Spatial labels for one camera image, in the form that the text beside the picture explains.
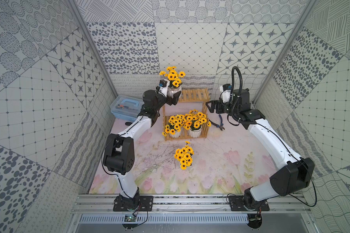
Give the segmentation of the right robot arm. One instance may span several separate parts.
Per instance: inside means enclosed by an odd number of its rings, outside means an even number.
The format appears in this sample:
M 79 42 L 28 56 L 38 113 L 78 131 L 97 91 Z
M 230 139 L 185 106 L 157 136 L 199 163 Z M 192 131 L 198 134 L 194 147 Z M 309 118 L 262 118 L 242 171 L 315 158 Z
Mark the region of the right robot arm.
M 268 199 L 291 195 L 313 183 L 313 160 L 294 151 L 258 109 L 251 109 L 247 89 L 232 90 L 228 87 L 218 100 L 209 101 L 206 106 L 211 113 L 226 114 L 235 120 L 234 126 L 242 125 L 252 133 L 269 152 L 278 169 L 268 181 L 245 190 L 246 209 L 254 210 Z

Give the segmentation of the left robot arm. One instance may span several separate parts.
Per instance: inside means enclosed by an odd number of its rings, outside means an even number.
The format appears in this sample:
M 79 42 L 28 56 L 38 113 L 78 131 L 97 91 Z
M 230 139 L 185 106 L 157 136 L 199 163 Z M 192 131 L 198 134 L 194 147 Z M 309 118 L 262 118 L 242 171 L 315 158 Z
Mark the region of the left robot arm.
M 139 188 L 130 173 L 135 162 L 134 142 L 150 129 L 159 117 L 159 110 L 165 105 L 176 105 L 182 91 L 171 93 L 166 87 L 148 90 L 143 94 L 143 105 L 137 119 L 128 128 L 107 138 L 101 163 L 107 175 L 114 176 L 120 185 L 120 195 L 125 201 L 134 201 Z

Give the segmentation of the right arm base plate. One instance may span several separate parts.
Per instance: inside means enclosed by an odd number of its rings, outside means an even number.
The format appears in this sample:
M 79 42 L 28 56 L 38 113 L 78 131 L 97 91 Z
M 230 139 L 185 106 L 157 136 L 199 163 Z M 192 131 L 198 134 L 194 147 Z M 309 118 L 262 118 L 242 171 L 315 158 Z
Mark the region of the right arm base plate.
M 267 201 L 255 201 L 243 195 L 228 194 L 226 201 L 229 204 L 231 211 L 269 211 Z

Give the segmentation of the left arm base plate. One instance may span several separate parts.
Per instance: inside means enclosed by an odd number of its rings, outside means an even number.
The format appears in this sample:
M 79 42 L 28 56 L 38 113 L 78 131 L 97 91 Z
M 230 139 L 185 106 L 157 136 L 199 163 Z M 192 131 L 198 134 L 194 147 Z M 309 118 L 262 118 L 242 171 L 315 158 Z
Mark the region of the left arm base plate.
M 153 196 L 138 196 L 133 199 L 123 197 L 119 195 L 114 200 L 114 212 L 129 212 L 129 211 L 142 211 L 142 212 L 150 212 L 153 208 Z

